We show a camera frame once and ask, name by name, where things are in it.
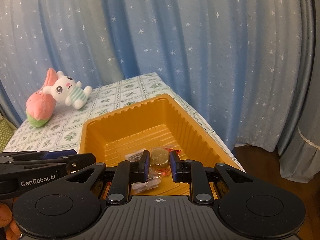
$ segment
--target bunny face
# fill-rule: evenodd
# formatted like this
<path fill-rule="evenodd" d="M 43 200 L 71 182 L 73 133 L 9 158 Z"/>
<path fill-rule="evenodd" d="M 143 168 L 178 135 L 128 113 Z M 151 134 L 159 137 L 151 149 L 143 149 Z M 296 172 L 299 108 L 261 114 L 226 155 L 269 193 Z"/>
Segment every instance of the bunny face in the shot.
<path fill-rule="evenodd" d="M 57 102 L 63 102 L 71 91 L 76 87 L 76 82 L 69 76 L 59 73 L 58 80 L 53 86 L 43 88 L 45 94 L 51 94 Z"/>

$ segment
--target white bunny plush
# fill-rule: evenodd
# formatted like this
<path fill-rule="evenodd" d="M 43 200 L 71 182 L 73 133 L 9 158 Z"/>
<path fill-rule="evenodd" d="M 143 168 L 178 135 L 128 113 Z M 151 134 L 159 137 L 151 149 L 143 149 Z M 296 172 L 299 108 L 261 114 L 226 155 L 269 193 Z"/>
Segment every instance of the white bunny plush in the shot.
<path fill-rule="evenodd" d="M 80 109 L 85 105 L 92 92 L 90 86 L 81 89 L 81 82 L 77 83 L 69 76 L 64 76 L 62 71 L 57 72 L 58 79 L 53 86 L 43 87 L 43 93 L 52 95 L 57 102 L 65 102 L 67 106 Z"/>

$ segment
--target lace trim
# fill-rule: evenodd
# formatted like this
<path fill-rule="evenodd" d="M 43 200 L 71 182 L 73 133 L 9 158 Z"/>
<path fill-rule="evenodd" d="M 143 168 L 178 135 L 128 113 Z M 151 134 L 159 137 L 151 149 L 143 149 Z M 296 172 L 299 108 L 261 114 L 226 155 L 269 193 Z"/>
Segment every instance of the lace trim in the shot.
<path fill-rule="evenodd" d="M 301 138 L 302 138 L 306 143 L 308 143 L 308 144 L 310 144 L 311 146 L 313 146 L 313 147 L 317 148 L 318 150 L 320 150 L 320 147 L 319 147 L 318 145 L 314 144 L 313 142 L 311 142 L 310 140 L 308 140 L 307 138 L 305 138 L 305 137 L 302 135 L 302 133 L 301 133 L 301 131 L 300 131 L 300 128 L 299 128 L 299 125 L 298 125 L 298 132 L 299 132 Z"/>

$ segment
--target clear plastic wrapper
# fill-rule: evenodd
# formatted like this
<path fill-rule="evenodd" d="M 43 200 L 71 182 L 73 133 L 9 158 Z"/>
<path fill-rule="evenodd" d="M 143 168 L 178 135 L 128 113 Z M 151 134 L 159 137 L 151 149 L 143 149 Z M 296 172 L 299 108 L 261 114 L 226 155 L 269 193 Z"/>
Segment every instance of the clear plastic wrapper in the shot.
<path fill-rule="evenodd" d="M 145 148 L 124 156 L 126 160 L 140 160 Z M 162 176 L 170 176 L 171 170 L 169 165 L 170 152 L 174 146 L 154 147 L 150 149 L 150 167 L 147 182 L 136 182 L 131 184 L 134 194 L 153 189 L 159 186 Z"/>

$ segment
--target plush toy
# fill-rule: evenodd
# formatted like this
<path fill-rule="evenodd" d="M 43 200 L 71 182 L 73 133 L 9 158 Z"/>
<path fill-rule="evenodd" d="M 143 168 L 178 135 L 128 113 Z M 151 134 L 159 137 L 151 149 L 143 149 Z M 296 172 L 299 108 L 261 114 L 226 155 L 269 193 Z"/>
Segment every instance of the plush toy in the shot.
<path fill-rule="evenodd" d="M 56 100 L 51 95 L 43 93 L 45 86 L 52 86 L 58 79 L 57 73 L 53 68 L 47 71 L 47 77 L 41 89 L 34 92 L 27 100 L 27 117 L 32 126 L 41 127 L 52 116 L 56 106 Z"/>
<path fill-rule="evenodd" d="M 65 102 L 67 106 L 80 109 L 88 100 L 92 92 L 90 86 L 81 89 L 81 82 L 77 83 L 69 76 L 64 76 L 62 71 L 57 72 L 58 80 L 52 86 L 43 88 L 43 93 L 52 95 L 57 102 Z"/>

